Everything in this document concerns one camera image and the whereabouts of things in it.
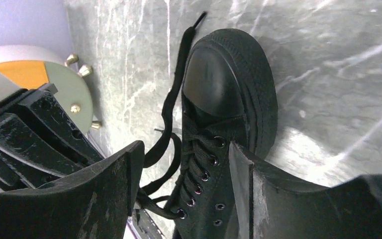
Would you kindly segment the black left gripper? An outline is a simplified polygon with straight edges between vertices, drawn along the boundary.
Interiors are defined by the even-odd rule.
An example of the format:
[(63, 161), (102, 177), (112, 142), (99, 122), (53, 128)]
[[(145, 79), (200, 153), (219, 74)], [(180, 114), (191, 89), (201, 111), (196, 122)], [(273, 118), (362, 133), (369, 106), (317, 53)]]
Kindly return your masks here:
[(25, 89), (0, 73), (0, 191), (38, 188), (102, 160), (56, 90)]

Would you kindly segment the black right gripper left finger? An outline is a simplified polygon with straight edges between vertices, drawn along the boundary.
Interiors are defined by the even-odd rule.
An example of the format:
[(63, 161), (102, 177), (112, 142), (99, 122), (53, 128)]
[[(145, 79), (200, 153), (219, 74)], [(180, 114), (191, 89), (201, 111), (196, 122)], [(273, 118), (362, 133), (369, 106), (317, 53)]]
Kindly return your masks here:
[(0, 239), (120, 239), (144, 164), (137, 140), (37, 189), (0, 193)]

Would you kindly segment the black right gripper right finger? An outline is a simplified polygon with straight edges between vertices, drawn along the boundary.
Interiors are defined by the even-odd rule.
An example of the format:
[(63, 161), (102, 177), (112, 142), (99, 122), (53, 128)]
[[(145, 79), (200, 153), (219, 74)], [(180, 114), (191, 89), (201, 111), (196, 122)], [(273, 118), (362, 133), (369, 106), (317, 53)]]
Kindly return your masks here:
[(331, 188), (229, 146), (240, 239), (382, 239), (382, 174)]

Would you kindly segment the black canvas sneaker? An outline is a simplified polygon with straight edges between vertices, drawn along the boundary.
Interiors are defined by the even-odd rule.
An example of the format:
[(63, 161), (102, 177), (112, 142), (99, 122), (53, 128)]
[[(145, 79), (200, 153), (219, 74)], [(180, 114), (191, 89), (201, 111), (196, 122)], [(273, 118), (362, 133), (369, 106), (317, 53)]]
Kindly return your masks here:
[(235, 239), (229, 144), (265, 158), (278, 125), (273, 75), (257, 40), (227, 28), (197, 41), (186, 64), (182, 110), (181, 172), (165, 205), (180, 215), (173, 238)]

